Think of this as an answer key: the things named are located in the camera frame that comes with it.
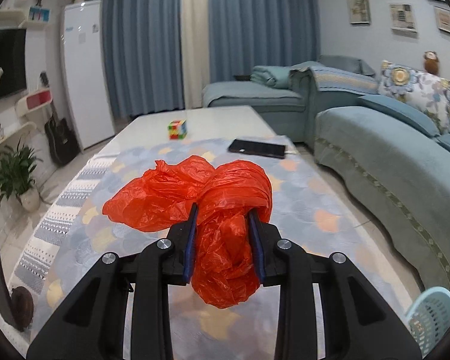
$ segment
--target sofa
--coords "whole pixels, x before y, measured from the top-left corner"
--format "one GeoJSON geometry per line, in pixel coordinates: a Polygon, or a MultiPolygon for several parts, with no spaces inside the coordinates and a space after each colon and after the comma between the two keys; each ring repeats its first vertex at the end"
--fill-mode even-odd
{"type": "Polygon", "coordinates": [[[381,221],[425,288],[450,290],[450,81],[384,61],[377,93],[322,109],[315,159],[381,221]]]}
{"type": "Polygon", "coordinates": [[[322,55],[318,61],[308,61],[288,67],[288,88],[271,88],[253,81],[225,81],[207,85],[202,92],[204,107],[250,105],[278,134],[286,135],[293,142],[313,144],[313,124],[320,107],[310,111],[310,104],[337,104],[343,97],[352,101],[367,93],[376,93],[375,71],[362,61],[340,55],[322,55]],[[339,81],[320,85],[315,78],[334,75],[337,80],[362,81],[350,89],[339,81]]]}

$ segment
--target beige curtain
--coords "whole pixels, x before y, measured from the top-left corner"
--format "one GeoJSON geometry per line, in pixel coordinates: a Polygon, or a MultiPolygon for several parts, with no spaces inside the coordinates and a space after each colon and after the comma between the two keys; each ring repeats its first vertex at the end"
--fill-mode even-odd
{"type": "Polygon", "coordinates": [[[202,106],[210,83],[208,0],[181,0],[183,97],[185,107],[202,106]]]}

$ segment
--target curtain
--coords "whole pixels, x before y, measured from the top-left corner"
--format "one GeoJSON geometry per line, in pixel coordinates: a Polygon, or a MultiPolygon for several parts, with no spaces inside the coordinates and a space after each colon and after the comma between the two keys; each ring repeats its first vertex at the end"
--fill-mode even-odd
{"type": "Polygon", "coordinates": [[[180,0],[103,0],[103,53],[115,117],[183,109],[180,0]]]}
{"type": "Polygon", "coordinates": [[[317,59],[316,0],[209,0],[211,82],[317,59]]]}
{"type": "Polygon", "coordinates": [[[182,0],[181,31],[185,107],[200,108],[210,83],[208,0],[182,0]]]}

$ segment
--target smartphone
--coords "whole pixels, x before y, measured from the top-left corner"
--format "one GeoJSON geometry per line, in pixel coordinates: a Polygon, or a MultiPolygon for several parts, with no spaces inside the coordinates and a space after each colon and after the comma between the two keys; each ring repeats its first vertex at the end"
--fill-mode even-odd
{"type": "Polygon", "coordinates": [[[252,140],[235,139],[228,147],[231,153],[261,155],[263,157],[285,158],[286,147],[273,143],[253,142],[252,140]]]}

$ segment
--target white flower pot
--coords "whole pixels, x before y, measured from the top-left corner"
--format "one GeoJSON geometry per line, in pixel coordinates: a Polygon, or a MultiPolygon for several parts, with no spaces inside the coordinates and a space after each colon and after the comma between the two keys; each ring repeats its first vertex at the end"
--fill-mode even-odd
{"type": "Polygon", "coordinates": [[[19,196],[22,206],[28,212],[35,212],[40,207],[40,195],[37,188],[30,188],[23,195],[19,196]]]}

